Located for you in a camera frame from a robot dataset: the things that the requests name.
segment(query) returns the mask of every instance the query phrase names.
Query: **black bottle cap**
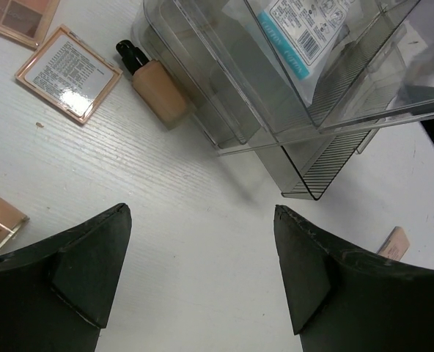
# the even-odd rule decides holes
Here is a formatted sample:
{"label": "black bottle cap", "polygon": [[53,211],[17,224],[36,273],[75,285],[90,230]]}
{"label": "black bottle cap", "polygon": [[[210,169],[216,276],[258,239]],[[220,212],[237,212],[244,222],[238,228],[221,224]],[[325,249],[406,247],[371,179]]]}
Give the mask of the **black bottle cap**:
{"label": "black bottle cap", "polygon": [[116,45],[116,50],[121,55],[122,62],[132,74],[150,62],[141,49],[134,46],[130,40],[119,42]]}

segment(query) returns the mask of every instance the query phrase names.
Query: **makeup palette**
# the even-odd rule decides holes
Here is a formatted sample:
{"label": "makeup palette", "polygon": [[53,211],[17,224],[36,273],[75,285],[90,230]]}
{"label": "makeup palette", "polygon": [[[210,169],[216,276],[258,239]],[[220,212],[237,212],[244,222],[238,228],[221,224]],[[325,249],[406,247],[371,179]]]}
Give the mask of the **makeup palette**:
{"label": "makeup palette", "polygon": [[0,0],[0,34],[37,48],[58,4],[59,0]]}
{"label": "makeup palette", "polygon": [[17,81],[81,125],[105,100],[122,71],[60,26],[15,74]]}

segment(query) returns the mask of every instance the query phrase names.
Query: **white wooden surface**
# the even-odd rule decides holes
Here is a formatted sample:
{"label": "white wooden surface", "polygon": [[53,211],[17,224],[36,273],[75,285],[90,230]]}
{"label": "white wooden surface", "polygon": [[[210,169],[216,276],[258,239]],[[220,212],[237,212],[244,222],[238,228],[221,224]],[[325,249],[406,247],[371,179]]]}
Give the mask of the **white wooden surface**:
{"label": "white wooden surface", "polygon": [[[62,0],[51,30],[65,23],[113,60],[140,4]],[[78,127],[14,82],[30,54],[0,37],[0,195],[32,218],[5,251],[130,205],[97,351],[301,351],[273,240],[278,203],[373,251],[403,226],[404,261],[434,268],[434,149],[419,125],[381,131],[320,202],[283,199],[254,154],[217,158],[190,122],[166,132],[126,78]]]}

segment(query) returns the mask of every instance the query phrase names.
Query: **beige liquid foundation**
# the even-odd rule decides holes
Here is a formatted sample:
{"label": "beige liquid foundation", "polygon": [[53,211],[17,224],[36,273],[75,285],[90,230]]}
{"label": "beige liquid foundation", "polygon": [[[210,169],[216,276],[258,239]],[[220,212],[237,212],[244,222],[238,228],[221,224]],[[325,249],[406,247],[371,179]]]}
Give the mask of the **beige liquid foundation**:
{"label": "beige liquid foundation", "polygon": [[173,82],[165,67],[147,56],[129,40],[116,49],[124,65],[133,74],[133,87],[158,119],[168,128],[175,128],[191,112],[191,104]]}

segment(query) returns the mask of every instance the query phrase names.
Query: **clear acrylic organizer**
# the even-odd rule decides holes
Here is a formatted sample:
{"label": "clear acrylic organizer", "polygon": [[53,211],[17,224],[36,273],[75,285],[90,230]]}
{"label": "clear acrylic organizer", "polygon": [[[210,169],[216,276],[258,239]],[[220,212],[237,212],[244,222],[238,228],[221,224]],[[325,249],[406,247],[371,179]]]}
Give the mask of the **clear acrylic organizer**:
{"label": "clear acrylic organizer", "polygon": [[228,1],[144,0],[133,41],[181,83],[218,153],[256,151],[286,197],[319,199],[377,129],[434,118],[434,95],[395,103],[408,70],[402,23],[419,0],[356,0],[361,16],[339,31],[311,104],[258,21],[261,9],[242,0],[243,26],[223,11]]}

